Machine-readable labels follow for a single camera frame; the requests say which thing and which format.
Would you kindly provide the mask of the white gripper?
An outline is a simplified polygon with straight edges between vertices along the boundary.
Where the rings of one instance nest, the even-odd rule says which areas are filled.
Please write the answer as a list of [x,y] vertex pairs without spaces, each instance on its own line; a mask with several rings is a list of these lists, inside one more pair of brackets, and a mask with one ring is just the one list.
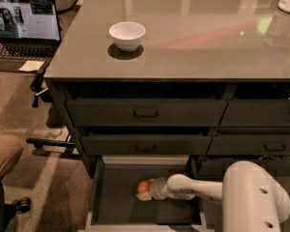
[[157,200],[163,200],[167,194],[167,181],[165,178],[150,179],[149,191],[140,192],[136,195],[140,201],[151,201],[152,197]]

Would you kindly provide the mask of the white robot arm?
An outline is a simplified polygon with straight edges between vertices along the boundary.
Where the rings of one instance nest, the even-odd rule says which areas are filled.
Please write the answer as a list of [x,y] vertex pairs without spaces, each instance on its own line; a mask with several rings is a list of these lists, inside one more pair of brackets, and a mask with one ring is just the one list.
[[[248,83],[281,81],[274,76],[274,64],[245,66],[236,64],[230,71],[231,81]],[[232,163],[223,176],[222,182],[193,180],[183,174],[150,179],[143,192],[137,194],[139,200],[156,199],[191,200],[193,197],[213,198],[222,204],[223,232],[280,232],[279,224],[290,216],[290,197],[286,190],[264,168],[247,160]]]

